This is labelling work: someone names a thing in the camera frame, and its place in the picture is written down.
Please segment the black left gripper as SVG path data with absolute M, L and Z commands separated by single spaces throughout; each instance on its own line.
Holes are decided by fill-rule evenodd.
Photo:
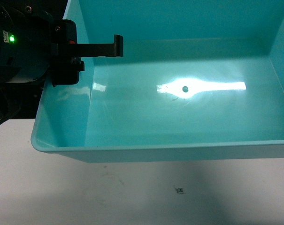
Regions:
M 51 59 L 48 74 L 52 85 L 74 85 L 84 71 L 81 57 L 123 57 L 123 36 L 113 43 L 77 44 L 77 27 L 72 20 L 57 20 L 50 26 Z

